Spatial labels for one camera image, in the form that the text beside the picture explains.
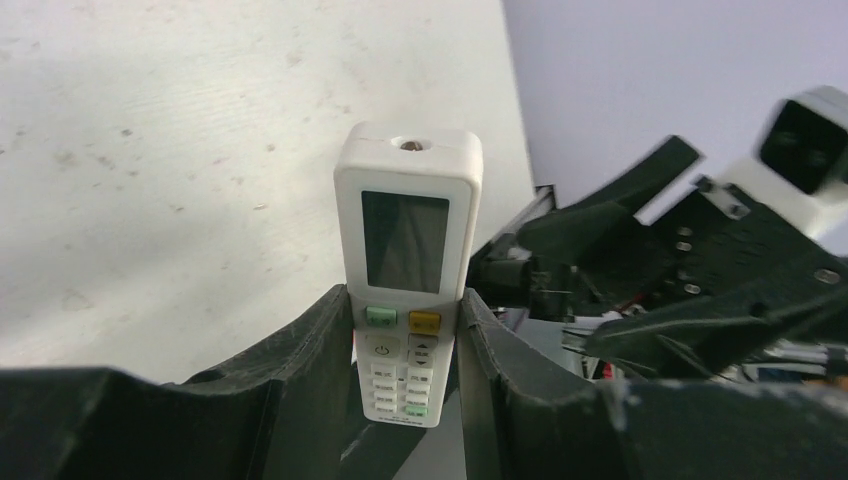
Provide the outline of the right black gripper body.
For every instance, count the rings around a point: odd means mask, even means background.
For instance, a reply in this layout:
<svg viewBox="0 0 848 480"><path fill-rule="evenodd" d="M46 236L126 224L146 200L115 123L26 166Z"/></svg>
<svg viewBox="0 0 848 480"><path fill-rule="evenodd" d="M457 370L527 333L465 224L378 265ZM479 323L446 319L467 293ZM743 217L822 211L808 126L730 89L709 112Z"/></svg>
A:
<svg viewBox="0 0 848 480"><path fill-rule="evenodd" d="M671 255L645 295L645 309L716 296L757 279L847 279L847 261L732 183L700 176L691 190L650 225Z"/></svg>

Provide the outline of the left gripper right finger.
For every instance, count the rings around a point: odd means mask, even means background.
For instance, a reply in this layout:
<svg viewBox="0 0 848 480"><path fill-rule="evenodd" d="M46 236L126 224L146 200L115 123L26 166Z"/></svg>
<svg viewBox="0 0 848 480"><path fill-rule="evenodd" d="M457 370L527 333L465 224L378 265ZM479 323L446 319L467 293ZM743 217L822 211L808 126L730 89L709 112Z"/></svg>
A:
<svg viewBox="0 0 848 480"><path fill-rule="evenodd" d="M457 330L471 479L833 479L847 396L787 384L589 382L467 290Z"/></svg>

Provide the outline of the white remote control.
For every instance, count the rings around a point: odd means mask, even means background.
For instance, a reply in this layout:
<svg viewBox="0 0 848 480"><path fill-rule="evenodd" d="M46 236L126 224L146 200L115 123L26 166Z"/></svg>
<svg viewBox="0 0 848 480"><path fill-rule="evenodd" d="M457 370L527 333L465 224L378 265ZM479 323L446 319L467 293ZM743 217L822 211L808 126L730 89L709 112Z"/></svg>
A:
<svg viewBox="0 0 848 480"><path fill-rule="evenodd" d="M483 182L467 131L361 122L334 170L364 416L436 427Z"/></svg>

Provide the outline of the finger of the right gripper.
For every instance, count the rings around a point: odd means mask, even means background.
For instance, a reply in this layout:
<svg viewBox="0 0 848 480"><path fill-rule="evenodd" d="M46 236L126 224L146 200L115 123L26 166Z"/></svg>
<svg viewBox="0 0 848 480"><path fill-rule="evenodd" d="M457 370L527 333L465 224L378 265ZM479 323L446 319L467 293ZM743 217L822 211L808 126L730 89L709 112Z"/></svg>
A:
<svg viewBox="0 0 848 480"><path fill-rule="evenodd" d="M639 378L707 379L846 308L842 282L758 280L607 322L585 340L584 350Z"/></svg>

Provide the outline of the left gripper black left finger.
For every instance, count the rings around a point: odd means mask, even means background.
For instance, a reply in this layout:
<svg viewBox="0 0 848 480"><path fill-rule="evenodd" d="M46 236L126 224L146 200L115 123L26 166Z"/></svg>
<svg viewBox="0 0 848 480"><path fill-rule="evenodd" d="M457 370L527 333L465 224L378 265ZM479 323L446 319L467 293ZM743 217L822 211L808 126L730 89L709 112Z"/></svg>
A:
<svg viewBox="0 0 848 480"><path fill-rule="evenodd" d="M5 479L333 479L352 315L332 287L296 320L181 384L106 367L1 373Z"/></svg>

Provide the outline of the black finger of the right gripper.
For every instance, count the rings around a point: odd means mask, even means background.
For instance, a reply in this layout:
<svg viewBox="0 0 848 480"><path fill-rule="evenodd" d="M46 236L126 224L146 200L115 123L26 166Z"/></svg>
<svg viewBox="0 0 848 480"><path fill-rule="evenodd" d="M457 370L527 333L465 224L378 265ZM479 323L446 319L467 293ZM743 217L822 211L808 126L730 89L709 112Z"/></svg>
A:
<svg viewBox="0 0 848 480"><path fill-rule="evenodd" d="M635 214L701 159L670 135L618 177L580 201L525 223L517 243L537 256L578 265L635 220Z"/></svg>

